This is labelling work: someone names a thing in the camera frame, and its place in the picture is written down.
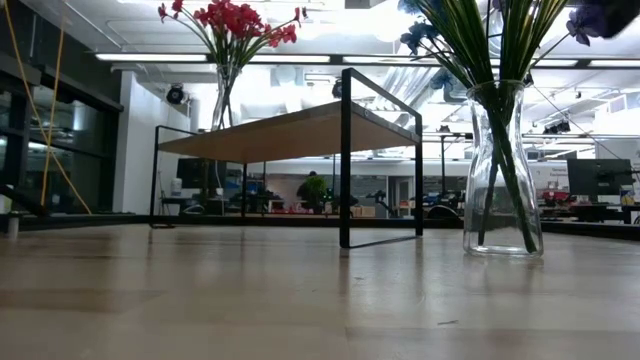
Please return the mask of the blue artificial flower bunch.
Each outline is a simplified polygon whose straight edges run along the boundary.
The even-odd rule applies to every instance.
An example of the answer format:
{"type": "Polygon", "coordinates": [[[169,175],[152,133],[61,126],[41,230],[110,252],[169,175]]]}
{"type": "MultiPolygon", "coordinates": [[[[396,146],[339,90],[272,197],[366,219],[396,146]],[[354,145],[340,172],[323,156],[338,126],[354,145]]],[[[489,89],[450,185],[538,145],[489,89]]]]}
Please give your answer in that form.
{"type": "Polygon", "coordinates": [[[400,40],[442,67],[440,88],[513,80],[524,84],[533,57],[566,0],[399,0],[418,21],[400,40]]]}

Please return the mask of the clear glass vase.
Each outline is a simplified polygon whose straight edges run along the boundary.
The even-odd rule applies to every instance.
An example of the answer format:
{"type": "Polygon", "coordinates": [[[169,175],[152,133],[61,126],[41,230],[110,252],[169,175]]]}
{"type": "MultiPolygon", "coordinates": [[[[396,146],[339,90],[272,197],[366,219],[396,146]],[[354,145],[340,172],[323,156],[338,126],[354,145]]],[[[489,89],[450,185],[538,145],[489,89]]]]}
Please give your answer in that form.
{"type": "Polygon", "coordinates": [[[231,93],[240,73],[241,70],[232,65],[221,65],[216,69],[217,99],[212,115],[212,131],[234,126],[231,93]]]}
{"type": "Polygon", "coordinates": [[[520,127],[524,84],[501,80],[467,92],[473,153],[467,178],[463,248],[471,255],[540,257],[536,189],[520,127]]]}

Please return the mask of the red artificial flower bunch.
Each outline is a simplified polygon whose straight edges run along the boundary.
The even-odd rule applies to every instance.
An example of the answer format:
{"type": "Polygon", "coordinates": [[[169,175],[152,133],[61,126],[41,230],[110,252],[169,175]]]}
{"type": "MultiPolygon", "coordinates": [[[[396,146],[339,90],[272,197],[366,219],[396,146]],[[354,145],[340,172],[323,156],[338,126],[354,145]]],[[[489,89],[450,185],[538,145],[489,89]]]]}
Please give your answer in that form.
{"type": "Polygon", "coordinates": [[[187,9],[185,0],[173,0],[169,5],[162,3],[157,12],[162,22],[177,22],[205,46],[205,60],[214,66],[217,77],[211,129],[232,126],[231,92],[248,62],[252,43],[263,33],[260,16],[250,5],[236,5],[230,0],[211,0],[194,11],[187,9]]]}
{"type": "Polygon", "coordinates": [[[300,19],[305,15],[306,9],[297,7],[291,20],[273,26],[263,20],[249,4],[221,3],[211,18],[211,29],[218,46],[217,68],[232,65],[242,72],[262,48],[295,43],[296,31],[301,25],[300,19]]]}

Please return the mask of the black desk monitor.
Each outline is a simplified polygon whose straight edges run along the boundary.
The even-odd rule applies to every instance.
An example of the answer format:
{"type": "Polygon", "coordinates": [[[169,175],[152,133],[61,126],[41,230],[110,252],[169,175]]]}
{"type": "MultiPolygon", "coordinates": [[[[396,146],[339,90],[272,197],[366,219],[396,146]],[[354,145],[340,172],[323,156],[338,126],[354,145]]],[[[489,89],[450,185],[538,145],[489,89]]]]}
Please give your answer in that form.
{"type": "Polygon", "coordinates": [[[220,188],[224,185],[226,163],[202,158],[180,158],[177,177],[185,189],[220,188]]]}
{"type": "Polygon", "coordinates": [[[628,159],[569,159],[567,170],[572,195],[619,195],[634,183],[628,159]]]}

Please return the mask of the long ceiling light bar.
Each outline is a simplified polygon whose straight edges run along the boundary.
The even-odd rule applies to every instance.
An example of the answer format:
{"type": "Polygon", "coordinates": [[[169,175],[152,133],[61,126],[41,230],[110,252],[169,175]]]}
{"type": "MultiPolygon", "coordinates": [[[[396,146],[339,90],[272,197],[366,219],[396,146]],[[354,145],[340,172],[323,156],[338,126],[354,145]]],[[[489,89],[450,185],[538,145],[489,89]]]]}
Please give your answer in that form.
{"type": "MultiPolygon", "coordinates": [[[[96,53],[100,61],[111,63],[135,64],[212,64],[209,55],[199,53],[96,53]]],[[[432,58],[414,58],[410,56],[385,55],[314,55],[314,54],[258,54],[249,63],[251,65],[355,65],[355,66],[392,66],[392,67],[438,67],[432,58]]],[[[577,69],[577,70],[640,70],[640,58],[546,58],[533,60],[533,68],[540,69],[577,69]]]]}

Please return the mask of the person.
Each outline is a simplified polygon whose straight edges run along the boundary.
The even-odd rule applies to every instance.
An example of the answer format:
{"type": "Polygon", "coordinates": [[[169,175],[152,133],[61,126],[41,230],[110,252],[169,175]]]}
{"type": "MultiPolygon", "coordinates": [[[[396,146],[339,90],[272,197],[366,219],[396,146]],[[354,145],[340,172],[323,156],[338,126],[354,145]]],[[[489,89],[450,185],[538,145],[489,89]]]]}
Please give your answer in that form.
{"type": "Polygon", "coordinates": [[[321,214],[324,209],[326,193],[325,179],[315,171],[311,171],[297,189],[296,195],[302,202],[302,208],[311,210],[313,214],[321,214]]]}

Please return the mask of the black framed glass partition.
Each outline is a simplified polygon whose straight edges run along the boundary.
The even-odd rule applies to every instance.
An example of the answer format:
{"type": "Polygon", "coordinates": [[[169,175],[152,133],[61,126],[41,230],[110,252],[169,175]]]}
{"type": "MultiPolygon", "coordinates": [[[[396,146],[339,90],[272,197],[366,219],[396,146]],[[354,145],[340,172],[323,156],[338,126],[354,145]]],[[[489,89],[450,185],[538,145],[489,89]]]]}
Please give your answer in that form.
{"type": "Polygon", "coordinates": [[[0,184],[51,212],[106,212],[121,75],[71,35],[70,11],[0,0],[0,184]]]}

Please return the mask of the black metal stand frame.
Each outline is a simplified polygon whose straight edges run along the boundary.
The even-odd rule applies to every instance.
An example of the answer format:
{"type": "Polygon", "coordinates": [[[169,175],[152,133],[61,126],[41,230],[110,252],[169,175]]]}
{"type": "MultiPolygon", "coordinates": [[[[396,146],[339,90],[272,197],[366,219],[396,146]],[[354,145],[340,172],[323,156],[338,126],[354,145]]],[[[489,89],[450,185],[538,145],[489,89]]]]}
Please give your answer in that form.
{"type": "Polygon", "coordinates": [[[472,140],[472,133],[461,133],[461,132],[450,132],[450,131],[439,131],[438,136],[440,137],[440,155],[441,155],[441,196],[444,196],[447,192],[446,187],[446,160],[445,160],[445,140],[449,137],[453,138],[454,142],[462,139],[463,141],[472,140]]]}

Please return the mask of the wooden shelf black metal frame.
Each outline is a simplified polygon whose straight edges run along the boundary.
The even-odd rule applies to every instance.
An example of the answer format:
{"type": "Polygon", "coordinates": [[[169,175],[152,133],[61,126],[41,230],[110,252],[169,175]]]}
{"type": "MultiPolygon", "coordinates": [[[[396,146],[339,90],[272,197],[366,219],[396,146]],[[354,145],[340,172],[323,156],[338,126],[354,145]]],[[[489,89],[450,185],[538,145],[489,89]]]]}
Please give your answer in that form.
{"type": "Polygon", "coordinates": [[[423,235],[423,126],[422,116],[396,96],[374,83],[354,68],[341,72],[341,98],[293,113],[234,126],[228,129],[160,141],[155,128],[153,164],[158,164],[160,151],[207,160],[222,160],[247,167],[251,163],[288,160],[310,156],[340,156],[339,246],[351,244],[351,153],[412,146],[414,148],[414,238],[423,235]],[[356,81],[385,98],[415,119],[413,131],[406,130],[352,99],[352,83],[356,81]]]}

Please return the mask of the black table frame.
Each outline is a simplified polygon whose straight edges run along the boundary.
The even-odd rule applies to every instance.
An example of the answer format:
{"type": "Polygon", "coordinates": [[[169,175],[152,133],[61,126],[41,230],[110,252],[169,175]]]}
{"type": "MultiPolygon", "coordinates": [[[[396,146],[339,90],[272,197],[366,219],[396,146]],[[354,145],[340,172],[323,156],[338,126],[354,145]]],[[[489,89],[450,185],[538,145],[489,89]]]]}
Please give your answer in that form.
{"type": "MultiPolygon", "coordinates": [[[[115,225],[193,225],[193,226],[263,226],[263,227],[329,227],[337,228],[340,220],[323,217],[216,217],[216,216],[153,216],[148,215],[69,215],[35,217],[21,216],[21,231],[115,225]]],[[[640,226],[581,222],[543,221],[541,229],[548,233],[608,238],[640,242],[640,226]]]]}

